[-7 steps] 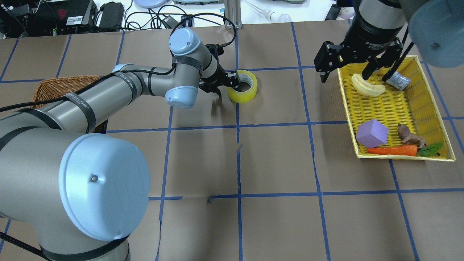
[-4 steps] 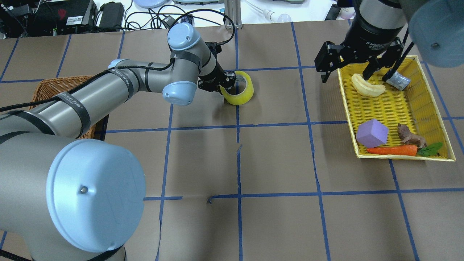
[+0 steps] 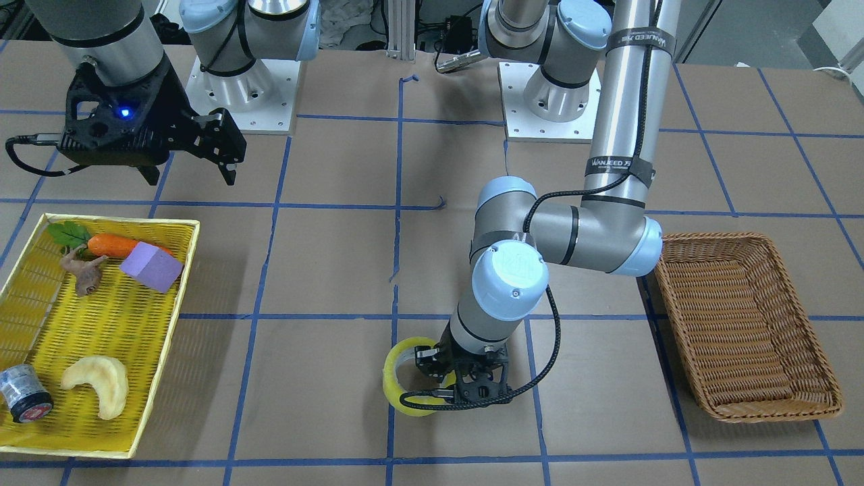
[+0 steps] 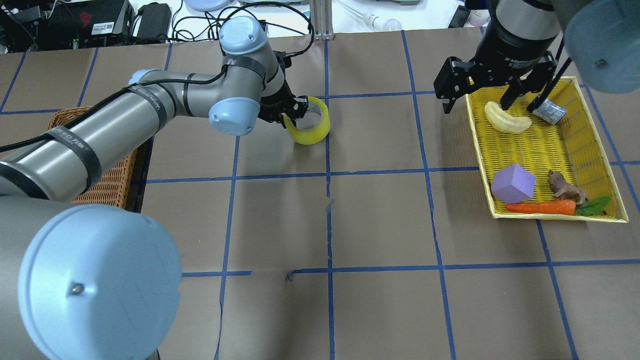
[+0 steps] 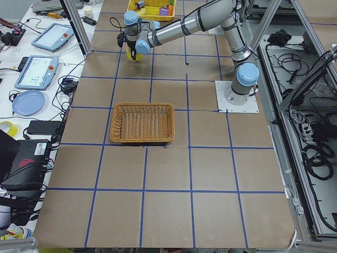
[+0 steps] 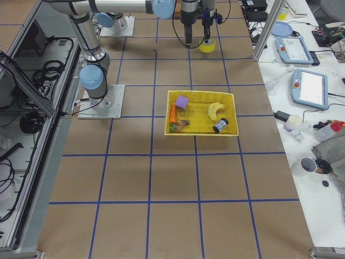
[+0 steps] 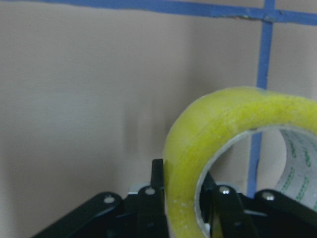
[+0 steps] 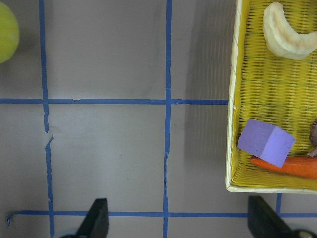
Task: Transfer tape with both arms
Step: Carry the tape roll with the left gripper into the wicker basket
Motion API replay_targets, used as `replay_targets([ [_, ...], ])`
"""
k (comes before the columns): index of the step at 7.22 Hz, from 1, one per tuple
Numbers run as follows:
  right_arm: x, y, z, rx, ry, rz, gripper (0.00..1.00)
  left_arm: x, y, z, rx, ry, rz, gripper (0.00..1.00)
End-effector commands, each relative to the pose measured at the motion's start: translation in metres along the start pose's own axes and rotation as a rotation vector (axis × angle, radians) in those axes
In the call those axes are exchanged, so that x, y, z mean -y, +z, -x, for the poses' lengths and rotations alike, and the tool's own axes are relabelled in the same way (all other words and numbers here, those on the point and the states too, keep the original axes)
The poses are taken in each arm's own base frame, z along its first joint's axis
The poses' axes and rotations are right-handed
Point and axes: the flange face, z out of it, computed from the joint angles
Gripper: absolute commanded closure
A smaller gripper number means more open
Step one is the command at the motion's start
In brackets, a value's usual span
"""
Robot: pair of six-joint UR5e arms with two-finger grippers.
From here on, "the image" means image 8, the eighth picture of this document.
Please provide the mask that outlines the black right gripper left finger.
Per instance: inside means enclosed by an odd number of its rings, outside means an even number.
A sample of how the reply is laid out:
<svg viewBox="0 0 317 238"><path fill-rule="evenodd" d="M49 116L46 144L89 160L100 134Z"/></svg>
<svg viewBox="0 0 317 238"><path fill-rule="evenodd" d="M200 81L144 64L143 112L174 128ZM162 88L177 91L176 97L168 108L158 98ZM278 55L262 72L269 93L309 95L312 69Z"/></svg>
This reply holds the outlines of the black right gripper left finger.
<svg viewBox="0 0 317 238"><path fill-rule="evenodd" d="M109 214L106 198L98 198L75 233L76 238L106 238L109 232Z"/></svg>

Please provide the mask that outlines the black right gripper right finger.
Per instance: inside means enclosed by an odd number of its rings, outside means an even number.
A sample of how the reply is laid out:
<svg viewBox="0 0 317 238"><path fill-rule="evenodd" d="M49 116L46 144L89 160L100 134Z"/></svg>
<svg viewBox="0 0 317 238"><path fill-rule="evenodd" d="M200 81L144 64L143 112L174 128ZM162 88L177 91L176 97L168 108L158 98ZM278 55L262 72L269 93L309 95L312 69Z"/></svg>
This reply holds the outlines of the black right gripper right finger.
<svg viewBox="0 0 317 238"><path fill-rule="evenodd" d="M292 230L260 196L248 197L247 225L254 238L290 238Z"/></svg>

